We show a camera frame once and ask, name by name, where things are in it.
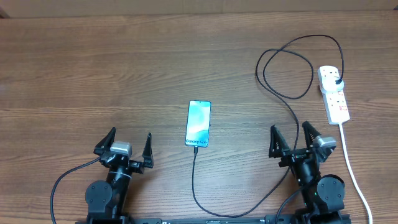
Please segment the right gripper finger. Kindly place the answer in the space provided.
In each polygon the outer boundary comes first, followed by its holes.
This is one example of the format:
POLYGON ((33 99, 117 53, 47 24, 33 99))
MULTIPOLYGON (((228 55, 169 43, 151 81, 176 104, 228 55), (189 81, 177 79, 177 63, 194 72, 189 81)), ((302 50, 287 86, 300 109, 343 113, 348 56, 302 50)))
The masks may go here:
POLYGON ((305 142, 307 147, 311 147, 316 137, 320 136, 321 134, 308 122, 305 121, 302 123, 305 142))
POLYGON ((283 157, 286 152, 290 151, 285 138, 275 125, 271 126, 271 141, 269 146, 269 157, 283 157))

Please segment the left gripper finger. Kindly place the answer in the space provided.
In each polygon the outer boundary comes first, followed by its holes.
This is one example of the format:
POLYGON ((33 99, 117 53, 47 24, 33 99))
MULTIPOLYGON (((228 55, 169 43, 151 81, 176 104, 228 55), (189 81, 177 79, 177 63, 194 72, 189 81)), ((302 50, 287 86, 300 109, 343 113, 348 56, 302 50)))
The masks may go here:
POLYGON ((112 127, 109 133, 95 146, 93 153, 101 156, 104 152, 109 151, 116 135, 116 128, 112 127))
POLYGON ((148 133, 147 139, 146 139, 146 144, 144 146, 144 150, 142 153, 142 158, 144 159, 143 161, 143 166, 146 168, 153 168, 154 166, 154 159, 153 159, 153 153, 152 153, 152 134, 148 133))

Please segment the Galaxy S24+ smartphone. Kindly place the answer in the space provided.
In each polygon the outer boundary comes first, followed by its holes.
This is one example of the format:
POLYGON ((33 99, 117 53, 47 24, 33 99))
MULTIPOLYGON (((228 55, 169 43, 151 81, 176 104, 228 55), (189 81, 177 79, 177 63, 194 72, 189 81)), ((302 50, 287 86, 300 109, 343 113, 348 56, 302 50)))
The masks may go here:
POLYGON ((185 135, 185 144, 187 146, 208 146, 210 137, 210 117, 210 101, 189 101, 185 135))

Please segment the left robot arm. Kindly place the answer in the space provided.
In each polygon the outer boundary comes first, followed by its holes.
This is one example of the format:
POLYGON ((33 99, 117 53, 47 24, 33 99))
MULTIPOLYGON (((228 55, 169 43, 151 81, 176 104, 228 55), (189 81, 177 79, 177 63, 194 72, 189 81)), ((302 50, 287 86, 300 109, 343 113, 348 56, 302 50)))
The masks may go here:
POLYGON ((124 203, 133 173, 143 174, 153 168, 152 135, 147 135, 142 161, 131 159, 132 145, 115 141, 116 128, 112 128, 94 148, 98 161, 108 169, 105 180, 89 185, 85 192, 88 204, 87 223, 134 223, 130 214, 124 212, 124 203))

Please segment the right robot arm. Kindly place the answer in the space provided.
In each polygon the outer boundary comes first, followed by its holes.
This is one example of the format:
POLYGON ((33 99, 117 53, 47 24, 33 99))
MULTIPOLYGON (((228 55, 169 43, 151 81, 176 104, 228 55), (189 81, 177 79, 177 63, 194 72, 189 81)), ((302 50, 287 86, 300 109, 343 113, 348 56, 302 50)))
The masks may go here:
POLYGON ((288 167, 299 189, 289 196, 275 215, 264 217, 266 223, 296 224, 349 224, 345 208, 345 183, 334 174, 321 175, 320 164, 335 150, 336 139, 320 134, 308 121, 302 124, 306 147, 291 150, 281 132, 271 126, 269 157, 279 158, 280 167, 288 167), (296 195, 301 194, 304 207, 293 214, 283 215, 282 210, 296 195))

